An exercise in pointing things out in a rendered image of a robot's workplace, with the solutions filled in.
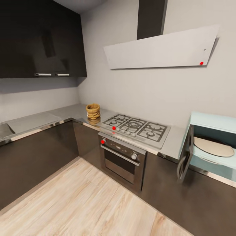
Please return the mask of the popcorn bag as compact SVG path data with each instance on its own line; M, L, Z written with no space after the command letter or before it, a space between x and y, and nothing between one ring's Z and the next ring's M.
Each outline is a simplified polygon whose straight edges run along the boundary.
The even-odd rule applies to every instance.
M86 106L86 110L87 110L87 117L94 120L98 117L100 117L100 106L97 103L92 103L90 105Z

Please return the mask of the microwave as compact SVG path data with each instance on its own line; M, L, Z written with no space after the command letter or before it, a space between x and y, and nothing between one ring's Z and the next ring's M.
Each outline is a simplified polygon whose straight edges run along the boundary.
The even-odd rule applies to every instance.
M236 167L236 118L191 112L177 170L180 185L193 153Z

